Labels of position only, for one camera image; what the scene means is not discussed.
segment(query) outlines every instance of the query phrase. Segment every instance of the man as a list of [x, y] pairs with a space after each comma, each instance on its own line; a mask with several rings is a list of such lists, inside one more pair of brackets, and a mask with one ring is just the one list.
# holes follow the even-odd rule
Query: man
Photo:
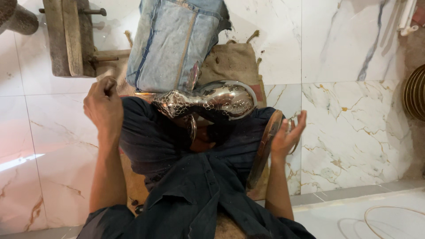
[[[306, 126], [305, 111], [289, 134], [284, 119], [272, 142], [265, 208], [245, 194], [247, 172], [274, 111], [256, 109], [239, 122], [212, 125], [207, 135], [215, 147], [195, 153], [186, 130], [152, 105], [121, 99], [114, 80], [94, 83], [84, 112], [99, 131], [99, 156], [91, 213], [78, 238], [314, 238], [293, 221], [285, 176], [286, 155]], [[136, 218], [126, 207], [119, 145], [150, 191]]]

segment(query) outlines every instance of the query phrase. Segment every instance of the engraved silver vase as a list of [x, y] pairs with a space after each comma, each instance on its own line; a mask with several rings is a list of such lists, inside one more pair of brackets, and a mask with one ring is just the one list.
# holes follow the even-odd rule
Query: engraved silver vase
[[152, 104], [170, 118], [198, 113], [218, 123], [248, 116], [257, 107], [257, 98], [242, 82], [220, 80], [201, 85], [191, 93], [171, 90], [156, 95]]

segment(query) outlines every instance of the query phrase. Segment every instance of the leg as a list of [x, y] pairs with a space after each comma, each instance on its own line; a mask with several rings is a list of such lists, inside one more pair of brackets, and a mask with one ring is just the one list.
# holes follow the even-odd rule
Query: leg
[[208, 153], [228, 161], [243, 185], [246, 184], [264, 129], [274, 111], [271, 107], [255, 109], [248, 118], [239, 122], [214, 124], [208, 128], [209, 138], [216, 142], [216, 147]]
[[123, 97], [122, 105], [120, 147], [130, 158], [135, 173], [145, 175], [147, 182], [158, 181], [190, 153], [189, 135], [143, 99]]

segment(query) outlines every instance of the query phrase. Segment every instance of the marble wall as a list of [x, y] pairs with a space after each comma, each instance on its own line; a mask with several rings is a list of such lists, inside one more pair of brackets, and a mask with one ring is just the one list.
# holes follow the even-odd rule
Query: marble wall
[[267, 105], [308, 111], [301, 143], [287, 158], [291, 195], [390, 182], [412, 161], [399, 100], [405, 47], [396, 0], [229, 2], [233, 31], [221, 43], [251, 44]]
[[[97, 154], [96, 129], [82, 111], [95, 79], [51, 74], [42, 0], [34, 35], [0, 35], [0, 235], [85, 222]], [[139, 0], [91, 1], [99, 50], [129, 48]], [[251, 44], [263, 61], [267, 105], [287, 118], [308, 111], [297, 150], [287, 157], [291, 195], [390, 182], [411, 162], [402, 111], [403, 39], [396, 0], [227, 1], [232, 31], [220, 43]]]

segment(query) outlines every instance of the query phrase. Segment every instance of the hand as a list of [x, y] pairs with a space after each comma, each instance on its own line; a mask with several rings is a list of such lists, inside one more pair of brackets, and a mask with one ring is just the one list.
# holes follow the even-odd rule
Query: hand
[[93, 83], [84, 99], [84, 114], [99, 131], [99, 145], [118, 145], [124, 110], [116, 92], [116, 80], [105, 77]]
[[285, 159], [289, 151], [300, 139], [301, 133], [306, 127], [307, 111], [301, 111], [301, 114], [297, 118], [298, 125], [295, 126], [295, 122], [292, 121], [291, 132], [289, 134], [286, 134], [288, 120], [284, 119], [282, 121], [282, 125], [272, 142], [272, 159]]

